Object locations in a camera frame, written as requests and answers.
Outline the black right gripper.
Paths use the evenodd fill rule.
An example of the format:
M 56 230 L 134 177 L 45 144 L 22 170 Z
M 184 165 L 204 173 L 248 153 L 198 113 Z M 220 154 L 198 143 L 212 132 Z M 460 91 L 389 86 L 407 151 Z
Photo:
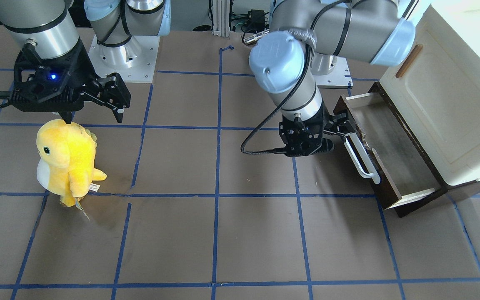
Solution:
M 99 78 L 82 40 L 65 55 L 40 59 L 35 46 L 26 43 L 15 61 L 14 89 L 8 102 L 23 112 L 58 112 L 70 125 L 86 100 L 105 106 L 117 123 L 131 104 L 131 93 L 118 73 Z

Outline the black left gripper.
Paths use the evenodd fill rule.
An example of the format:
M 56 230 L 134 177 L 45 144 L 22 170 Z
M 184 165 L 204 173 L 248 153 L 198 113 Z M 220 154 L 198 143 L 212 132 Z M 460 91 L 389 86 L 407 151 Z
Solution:
M 328 110 L 318 110 L 312 118 L 300 123 L 283 117 L 279 123 L 279 135 L 285 146 L 279 153 L 296 157 L 331 152 L 335 145 L 331 139 L 324 137 L 325 127 L 329 135 L 351 135 L 357 131 L 350 112 L 328 115 Z

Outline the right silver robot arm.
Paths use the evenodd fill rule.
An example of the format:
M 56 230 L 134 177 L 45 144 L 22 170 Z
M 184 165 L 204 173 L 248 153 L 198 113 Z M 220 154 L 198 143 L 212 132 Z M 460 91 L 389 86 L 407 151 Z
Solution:
M 0 92 L 20 111 L 53 112 L 65 123 L 86 101 L 108 108 L 118 123 L 131 104 L 125 80 L 148 75 L 151 48 L 137 37 L 159 37 L 171 29 L 169 0 L 86 0 L 95 31 L 89 54 L 66 0 L 0 0 L 0 21 L 21 47 L 14 88 Z

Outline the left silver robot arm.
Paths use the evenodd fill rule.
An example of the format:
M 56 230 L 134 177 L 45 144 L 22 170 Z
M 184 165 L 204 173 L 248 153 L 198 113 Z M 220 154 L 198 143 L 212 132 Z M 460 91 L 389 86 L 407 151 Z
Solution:
M 269 33 L 251 49 L 248 63 L 276 108 L 246 137 L 248 155 L 309 156 L 333 150 L 337 135 L 365 153 L 348 110 L 331 115 L 314 78 L 314 61 L 338 56 L 372 65 L 396 66 L 411 50 L 415 24 L 398 17 L 396 0 L 276 0 Z M 247 143 L 278 112 L 283 148 L 249 151 Z

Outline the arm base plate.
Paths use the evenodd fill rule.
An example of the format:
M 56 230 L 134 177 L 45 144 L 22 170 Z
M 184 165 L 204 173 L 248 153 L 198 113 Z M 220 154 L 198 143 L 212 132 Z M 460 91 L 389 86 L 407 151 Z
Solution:
M 118 73 L 125 83 L 152 83 L 159 43 L 158 36 L 132 36 L 127 44 L 112 48 L 97 44 L 94 36 L 88 57 L 98 76 Z
M 318 88 L 348 89 L 354 86 L 344 57 L 315 53 L 310 70 Z

